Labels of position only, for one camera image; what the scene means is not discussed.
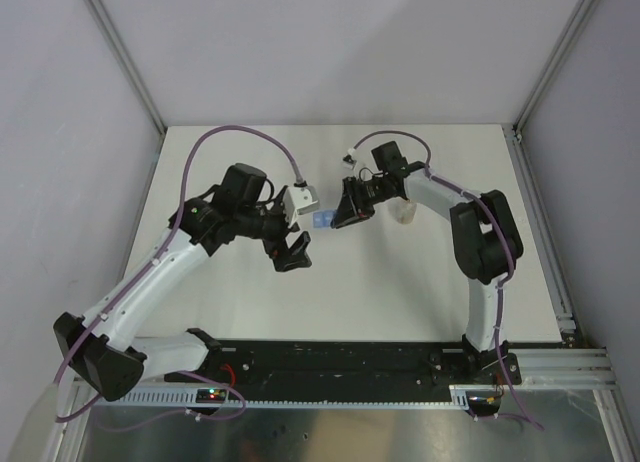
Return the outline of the blue pill organizer box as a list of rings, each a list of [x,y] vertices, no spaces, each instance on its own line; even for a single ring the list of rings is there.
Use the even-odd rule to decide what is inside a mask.
[[[314,229],[330,228],[335,216],[334,210],[316,211],[312,214],[312,227]]]

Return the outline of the clear pill bottle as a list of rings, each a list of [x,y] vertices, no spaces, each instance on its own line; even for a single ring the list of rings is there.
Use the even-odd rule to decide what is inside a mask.
[[[394,221],[402,225],[411,224],[417,212],[417,204],[402,198],[393,199],[389,203],[389,213]]]

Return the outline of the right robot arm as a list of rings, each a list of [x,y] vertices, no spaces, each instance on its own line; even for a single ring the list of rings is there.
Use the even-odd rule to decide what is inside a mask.
[[[469,282],[469,316],[462,337],[462,370],[486,382],[505,364],[502,334],[504,288],[515,273],[524,246],[505,194],[476,194],[436,174],[424,162],[410,163],[396,142],[372,150],[378,172],[368,180],[348,176],[331,221],[341,229],[373,217],[375,206],[402,199],[427,207],[450,223],[453,252]]]

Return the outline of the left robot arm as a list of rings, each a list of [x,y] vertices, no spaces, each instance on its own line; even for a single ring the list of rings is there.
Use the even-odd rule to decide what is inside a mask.
[[[201,381],[221,371],[221,345],[204,330],[176,336],[141,337],[138,332],[169,293],[220,248],[236,238],[262,242],[276,271],[308,268],[308,232],[293,242],[300,216],[319,205],[306,182],[285,186],[271,201],[259,196],[267,181],[261,170],[236,163],[219,185],[182,203],[161,239],[136,273],[122,280],[81,316],[58,317],[53,331],[71,368],[107,401],[128,394],[140,381],[188,371]]]

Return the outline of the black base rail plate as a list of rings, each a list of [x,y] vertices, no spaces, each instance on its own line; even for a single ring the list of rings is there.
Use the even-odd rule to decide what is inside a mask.
[[[509,350],[478,368],[462,343],[222,340],[194,372],[260,400],[442,401],[452,385],[522,382]]]

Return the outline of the right aluminium frame post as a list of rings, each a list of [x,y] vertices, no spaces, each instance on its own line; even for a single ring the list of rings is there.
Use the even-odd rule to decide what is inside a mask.
[[[523,132],[577,44],[579,37],[585,30],[600,2],[601,0],[578,0],[572,9],[532,90],[526,97],[524,105],[512,124],[512,129],[516,134]]]

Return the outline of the aluminium frame post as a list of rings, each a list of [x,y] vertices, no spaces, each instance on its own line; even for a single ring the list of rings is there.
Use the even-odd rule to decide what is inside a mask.
[[[130,85],[144,112],[160,136],[167,132],[167,125],[160,114],[109,10],[103,0],[83,0],[94,23],[111,51],[117,65]]]
[[[577,44],[579,37],[585,30],[600,2],[601,0],[578,0],[572,9],[532,90],[526,97],[524,105],[512,124],[512,129],[516,134],[523,132]]]

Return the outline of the left aluminium frame post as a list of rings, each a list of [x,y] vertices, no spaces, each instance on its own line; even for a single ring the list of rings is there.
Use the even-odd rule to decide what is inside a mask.
[[[160,114],[109,10],[103,0],[83,0],[94,23],[111,51],[117,65],[130,85],[144,112],[160,136],[167,132],[167,125]]]

